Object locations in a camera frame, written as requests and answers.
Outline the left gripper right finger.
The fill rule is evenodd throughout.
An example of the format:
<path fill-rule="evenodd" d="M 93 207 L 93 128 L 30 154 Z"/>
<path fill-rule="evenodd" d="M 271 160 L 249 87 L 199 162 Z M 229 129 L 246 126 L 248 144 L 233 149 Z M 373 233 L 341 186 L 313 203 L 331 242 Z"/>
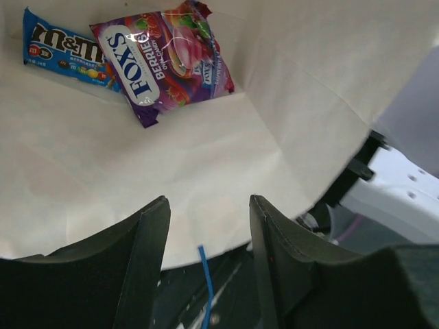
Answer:
<path fill-rule="evenodd" d="M 437 328 L 438 246 L 397 245 L 362 256 L 250 198 L 264 328 Z"/>

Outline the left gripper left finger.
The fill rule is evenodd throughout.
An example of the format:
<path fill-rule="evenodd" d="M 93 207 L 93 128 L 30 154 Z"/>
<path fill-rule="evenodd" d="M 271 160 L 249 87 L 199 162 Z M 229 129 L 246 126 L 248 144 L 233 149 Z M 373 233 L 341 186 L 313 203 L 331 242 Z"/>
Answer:
<path fill-rule="evenodd" d="M 147 328 L 169 232 L 160 196 L 49 255 L 1 260 L 2 328 Z"/>

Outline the blue checkered paper bag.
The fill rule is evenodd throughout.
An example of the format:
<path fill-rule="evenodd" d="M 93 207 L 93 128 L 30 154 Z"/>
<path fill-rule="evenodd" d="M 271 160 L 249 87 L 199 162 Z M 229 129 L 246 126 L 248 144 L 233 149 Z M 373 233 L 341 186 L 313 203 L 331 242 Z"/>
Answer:
<path fill-rule="evenodd" d="M 125 219 L 156 197 L 164 265 L 250 238 L 249 197 L 308 209 L 438 36 L 437 1 L 211 1 L 238 91 L 143 128 L 116 94 L 21 61 L 25 8 L 88 24 L 173 1 L 1 2 L 1 254 L 13 264 Z"/>

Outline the purple Fox's berries bag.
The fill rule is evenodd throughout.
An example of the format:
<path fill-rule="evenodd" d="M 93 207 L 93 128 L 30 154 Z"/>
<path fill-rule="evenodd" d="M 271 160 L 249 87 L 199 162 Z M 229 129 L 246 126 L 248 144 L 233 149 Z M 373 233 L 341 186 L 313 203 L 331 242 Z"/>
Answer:
<path fill-rule="evenodd" d="M 160 114 L 227 93 L 235 85 L 202 2 L 96 23 L 90 29 L 144 128 Z"/>

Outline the blue M&M's bag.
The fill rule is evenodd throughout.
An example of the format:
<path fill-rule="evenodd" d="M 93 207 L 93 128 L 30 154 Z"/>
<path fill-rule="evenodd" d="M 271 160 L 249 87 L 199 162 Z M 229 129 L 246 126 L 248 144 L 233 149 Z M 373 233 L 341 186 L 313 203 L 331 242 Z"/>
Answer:
<path fill-rule="evenodd" d="M 25 9 L 23 14 L 23 63 L 116 93 L 121 91 L 95 40 L 56 27 L 29 9 Z"/>

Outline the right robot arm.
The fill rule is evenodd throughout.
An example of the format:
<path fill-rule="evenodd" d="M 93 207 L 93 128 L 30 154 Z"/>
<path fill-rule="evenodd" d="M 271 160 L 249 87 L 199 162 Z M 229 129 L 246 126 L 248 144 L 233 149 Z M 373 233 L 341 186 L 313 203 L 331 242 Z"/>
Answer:
<path fill-rule="evenodd" d="M 417 244 L 438 242 L 438 179 L 370 131 L 321 198 Z"/>

